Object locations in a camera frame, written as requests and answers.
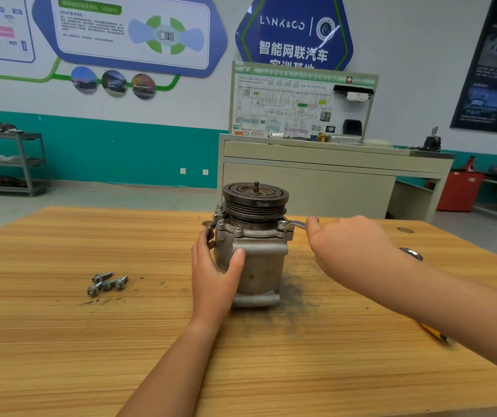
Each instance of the blue hexagonal sign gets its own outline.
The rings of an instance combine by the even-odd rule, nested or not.
[[[206,77],[227,48],[212,0],[35,0],[32,16],[70,63]]]
[[[343,0],[254,0],[235,41],[255,63],[344,70],[353,54]]]

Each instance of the gray floor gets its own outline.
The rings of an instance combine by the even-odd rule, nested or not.
[[[212,189],[167,189],[56,181],[45,195],[0,194],[0,226],[45,206],[85,206],[167,211],[212,211]],[[433,224],[497,254],[497,218],[479,213],[436,212]]]

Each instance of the person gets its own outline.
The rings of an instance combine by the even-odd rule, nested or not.
[[[442,331],[497,365],[497,288],[427,266],[400,251],[379,224],[362,216],[322,227],[310,217],[306,232],[316,262],[330,278]],[[213,342],[245,261],[245,252],[237,250],[228,271],[221,273],[207,236],[205,228],[192,247],[192,318],[118,416],[194,413]]]

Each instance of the wooden table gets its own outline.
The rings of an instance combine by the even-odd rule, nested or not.
[[[190,246],[209,217],[49,207],[0,228],[0,416],[114,415],[189,320]],[[423,222],[381,224],[427,263],[497,286],[496,255]],[[280,306],[224,323],[197,415],[497,407],[495,365],[329,280],[299,229],[289,250]],[[109,270],[125,290],[87,297]]]

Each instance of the forearm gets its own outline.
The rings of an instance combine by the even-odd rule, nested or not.
[[[376,301],[425,323],[497,365],[497,288],[409,258]]]
[[[191,416],[219,326],[191,321],[119,412],[119,417]]]

